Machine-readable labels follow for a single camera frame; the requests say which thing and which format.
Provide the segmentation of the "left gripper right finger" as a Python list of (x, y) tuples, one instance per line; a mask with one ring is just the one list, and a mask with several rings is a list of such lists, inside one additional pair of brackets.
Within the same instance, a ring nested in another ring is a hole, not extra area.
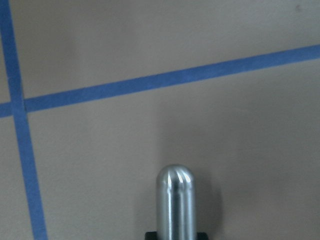
[(196, 240), (209, 240), (209, 236), (205, 232), (197, 232), (195, 239)]

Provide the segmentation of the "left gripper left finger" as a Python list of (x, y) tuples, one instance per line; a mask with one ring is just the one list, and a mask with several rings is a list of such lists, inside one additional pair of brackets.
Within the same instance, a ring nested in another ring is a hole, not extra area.
[(144, 240), (157, 240), (157, 232), (156, 231), (146, 232), (144, 235)]

